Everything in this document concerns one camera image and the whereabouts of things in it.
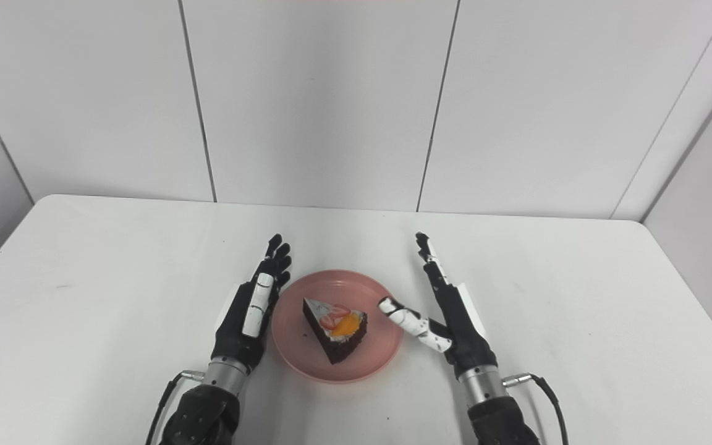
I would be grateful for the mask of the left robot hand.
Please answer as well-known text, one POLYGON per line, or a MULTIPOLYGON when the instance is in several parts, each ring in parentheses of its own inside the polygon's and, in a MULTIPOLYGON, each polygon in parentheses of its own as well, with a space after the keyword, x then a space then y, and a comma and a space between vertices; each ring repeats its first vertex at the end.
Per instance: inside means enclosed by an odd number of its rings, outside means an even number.
POLYGON ((235 360, 250 374, 266 350, 266 332, 279 294, 291 279, 291 247, 280 234, 268 248, 252 278, 235 292, 225 318, 214 336, 212 360, 235 360))

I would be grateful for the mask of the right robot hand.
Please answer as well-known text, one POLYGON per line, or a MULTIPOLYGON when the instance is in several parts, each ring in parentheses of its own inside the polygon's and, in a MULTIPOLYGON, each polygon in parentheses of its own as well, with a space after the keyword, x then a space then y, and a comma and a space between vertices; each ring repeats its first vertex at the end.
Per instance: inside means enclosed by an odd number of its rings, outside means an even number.
POLYGON ((456 378, 468 372, 496 370, 496 355, 486 340, 484 326, 466 288, 449 281, 427 234, 418 232, 415 240, 418 255, 424 262, 424 273, 444 321, 423 316, 390 296, 378 302, 379 311, 419 342, 443 354, 456 378))

